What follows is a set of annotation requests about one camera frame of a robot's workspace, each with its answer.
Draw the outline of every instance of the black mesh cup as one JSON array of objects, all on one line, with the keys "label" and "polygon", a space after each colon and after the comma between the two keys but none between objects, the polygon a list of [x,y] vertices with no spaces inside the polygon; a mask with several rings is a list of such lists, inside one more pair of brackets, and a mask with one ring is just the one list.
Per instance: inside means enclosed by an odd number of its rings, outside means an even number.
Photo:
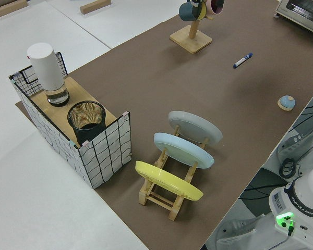
[{"label": "black mesh cup", "polygon": [[69,110],[67,120],[81,145],[105,130],[105,109],[97,102],[83,101]]}]

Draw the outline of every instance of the grid pattern box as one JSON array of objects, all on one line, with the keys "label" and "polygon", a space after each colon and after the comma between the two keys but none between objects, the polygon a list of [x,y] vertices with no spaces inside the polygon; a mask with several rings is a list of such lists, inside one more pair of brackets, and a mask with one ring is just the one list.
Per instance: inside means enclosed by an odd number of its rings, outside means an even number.
[{"label": "grid pattern box", "polygon": [[[56,53],[56,57],[63,76],[67,76],[61,53]],[[78,148],[30,98],[43,90],[32,66],[9,78],[42,136],[93,189],[131,160],[129,112],[124,112],[91,142]]]}]

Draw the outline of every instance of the brown mat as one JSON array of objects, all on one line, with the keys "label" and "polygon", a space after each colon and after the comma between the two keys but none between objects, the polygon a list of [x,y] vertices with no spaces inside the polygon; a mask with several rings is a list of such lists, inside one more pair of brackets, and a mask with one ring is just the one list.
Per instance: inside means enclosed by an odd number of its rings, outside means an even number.
[{"label": "brown mat", "polygon": [[[115,116],[131,112],[133,160],[96,191],[148,248],[200,249],[312,97],[313,33],[275,19],[277,4],[225,1],[221,15],[200,22],[213,41],[197,54],[170,41],[189,24],[177,16],[69,74]],[[287,94],[296,99],[290,112],[277,105]],[[138,204],[143,178],[134,170],[136,160],[158,158],[153,136],[172,133],[172,110],[204,117],[224,135],[207,147],[215,164],[192,180],[204,196],[184,201],[175,222],[156,204]],[[184,177],[187,167],[170,159],[165,170]]]}]

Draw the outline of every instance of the marker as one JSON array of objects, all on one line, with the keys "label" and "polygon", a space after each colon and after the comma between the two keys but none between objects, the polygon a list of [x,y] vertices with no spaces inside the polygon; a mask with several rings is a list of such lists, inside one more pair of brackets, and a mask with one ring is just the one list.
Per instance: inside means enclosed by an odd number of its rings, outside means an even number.
[{"label": "marker", "polygon": [[245,60],[249,59],[251,56],[252,56],[252,53],[245,55],[243,58],[241,58],[239,61],[233,64],[233,68],[237,68],[240,64],[242,64]]}]

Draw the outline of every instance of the white table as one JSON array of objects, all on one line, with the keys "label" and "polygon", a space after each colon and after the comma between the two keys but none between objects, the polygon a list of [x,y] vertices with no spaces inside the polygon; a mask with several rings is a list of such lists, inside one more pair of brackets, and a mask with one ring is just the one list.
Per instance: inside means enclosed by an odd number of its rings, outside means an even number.
[{"label": "white table", "polygon": [[0,249],[147,249],[19,111],[8,76],[48,42],[71,72],[109,48],[45,1],[0,17]]},{"label": "white table", "polygon": [[114,48],[160,22],[178,14],[183,0],[112,0],[101,9],[83,15],[80,6],[93,0],[47,0],[65,16],[93,34],[109,48]]}]

